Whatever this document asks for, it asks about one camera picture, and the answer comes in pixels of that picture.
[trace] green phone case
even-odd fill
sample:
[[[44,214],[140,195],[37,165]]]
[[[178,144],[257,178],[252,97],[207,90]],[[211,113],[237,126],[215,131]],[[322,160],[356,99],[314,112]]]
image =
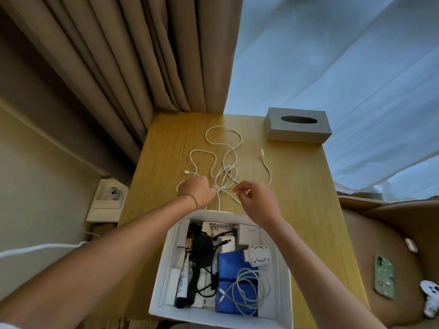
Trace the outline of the green phone case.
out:
[[[394,299],[395,298],[395,281],[393,277],[392,263],[382,256],[375,256],[375,282],[374,288],[379,294]]]

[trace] white charging cable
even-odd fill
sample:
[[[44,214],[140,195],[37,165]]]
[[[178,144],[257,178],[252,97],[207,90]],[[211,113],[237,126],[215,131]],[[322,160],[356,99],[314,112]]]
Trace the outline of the white charging cable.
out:
[[[0,252],[0,258],[30,253],[30,252],[34,252],[36,250],[45,249],[45,248],[79,248],[84,243],[87,243],[87,242],[82,241],[82,242],[78,243],[77,245],[68,245],[65,243],[46,243],[44,245],[37,245],[37,246],[26,247],[26,248],[9,249],[9,250],[4,250],[3,252]]]
[[[213,128],[225,128],[226,130],[229,130],[231,132],[234,132],[235,134],[237,134],[239,136],[239,143],[236,144],[235,146],[231,146],[227,143],[216,143],[216,142],[212,142],[207,138],[207,133],[212,130]],[[206,151],[206,150],[201,150],[201,149],[194,149],[190,152],[189,154],[189,158],[190,161],[192,162],[192,165],[195,168],[195,172],[190,172],[190,171],[184,171],[184,173],[186,174],[192,174],[192,175],[199,175],[197,173],[197,165],[194,163],[194,160],[192,159],[192,154],[196,151],[200,151],[200,152],[205,152],[207,154],[212,154],[215,157],[215,161],[213,162],[212,168],[210,169],[210,176],[215,178],[215,185],[218,187],[218,211],[221,211],[221,198],[220,198],[220,192],[225,192],[227,193],[232,199],[234,199],[237,203],[241,204],[241,202],[235,198],[231,193],[229,193],[226,189],[229,188],[230,186],[232,186],[234,183],[239,183],[239,181],[237,180],[238,178],[238,168],[236,167],[236,164],[238,162],[238,154],[236,153],[236,148],[241,145],[242,143],[242,136],[240,133],[238,133],[237,131],[226,127],[226,126],[213,126],[211,128],[209,128],[206,133],[204,134],[204,138],[206,139],[207,142],[209,142],[210,144],[217,144],[217,145],[225,145],[229,148],[229,150],[226,152],[226,154],[224,155],[224,158],[222,159],[222,167],[219,169],[217,175],[213,174],[213,169],[215,168],[215,165],[217,164],[217,156],[216,154],[214,154],[212,151]],[[232,165],[228,165],[226,164],[226,157],[227,155],[233,152],[234,156],[235,156],[235,161]],[[264,150],[261,149],[261,156],[262,156],[262,164],[264,165],[264,167],[266,168],[266,170],[268,171],[268,175],[270,177],[270,180],[268,181],[268,185],[271,183],[271,171],[268,168],[268,166],[265,163],[265,158],[264,158]],[[218,183],[218,178],[220,178],[221,174],[224,173],[224,176],[222,177],[221,183]],[[184,182],[184,180],[182,182],[180,182],[177,185],[177,192],[178,192],[178,187]]]
[[[258,276],[257,274],[262,274],[265,282],[266,282],[266,286],[267,288],[265,288],[263,281],[261,280],[261,277]],[[258,289],[259,291],[256,290],[255,286],[253,285],[253,282],[250,279],[256,279],[258,281]],[[256,299],[250,299],[247,298],[245,296],[244,290],[239,286],[240,282],[246,282],[246,283],[250,283],[251,287],[253,288],[253,290],[255,291],[255,296],[257,296]],[[244,300],[244,303],[240,303],[237,302],[235,300],[235,294],[234,294],[234,287],[236,286],[236,288],[238,289],[239,294],[241,295],[242,299]],[[227,290],[223,290],[221,288],[218,288],[218,291],[220,293],[222,293],[222,296],[220,297],[218,303],[222,302],[222,300],[224,299],[224,297],[229,298],[230,300],[233,301],[233,303],[235,304],[236,308],[239,310],[239,312],[242,315],[248,315],[248,316],[252,316],[256,313],[256,311],[258,310],[258,307],[263,303],[264,299],[266,298],[266,296],[268,296],[270,294],[270,283],[268,282],[268,278],[266,276],[266,274],[262,271],[259,270],[251,270],[248,268],[242,268],[240,271],[238,271],[238,276],[236,277],[236,281],[232,283],[232,285],[230,285]],[[253,312],[251,314],[245,314],[241,309],[241,307],[246,307],[249,309],[252,309]]]

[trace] bracelet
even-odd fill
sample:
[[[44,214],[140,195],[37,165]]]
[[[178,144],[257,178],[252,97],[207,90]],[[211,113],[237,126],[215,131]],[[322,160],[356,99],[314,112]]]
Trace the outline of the bracelet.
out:
[[[189,194],[189,193],[181,193],[181,194],[178,194],[177,196],[181,196],[181,195],[189,195],[190,197],[192,197],[194,199],[194,201],[195,201],[195,205],[197,206],[197,208],[195,210],[198,210],[198,202],[197,202],[197,199],[195,198],[194,195]]]

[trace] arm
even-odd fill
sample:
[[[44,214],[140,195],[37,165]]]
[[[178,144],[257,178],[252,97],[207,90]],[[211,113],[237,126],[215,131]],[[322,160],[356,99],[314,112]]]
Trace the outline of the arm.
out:
[[[206,177],[192,177],[179,193],[205,207],[217,194]],[[74,250],[0,303],[0,322],[24,329],[74,328],[181,218],[196,209],[175,197]]]
[[[385,329],[283,219],[269,186],[244,181],[233,191],[276,243],[319,328]]]

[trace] gray tissue box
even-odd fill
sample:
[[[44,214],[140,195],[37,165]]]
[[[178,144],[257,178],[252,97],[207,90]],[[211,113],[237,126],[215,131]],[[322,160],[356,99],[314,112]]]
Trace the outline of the gray tissue box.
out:
[[[274,141],[325,143],[332,134],[325,111],[270,107],[265,126]]]

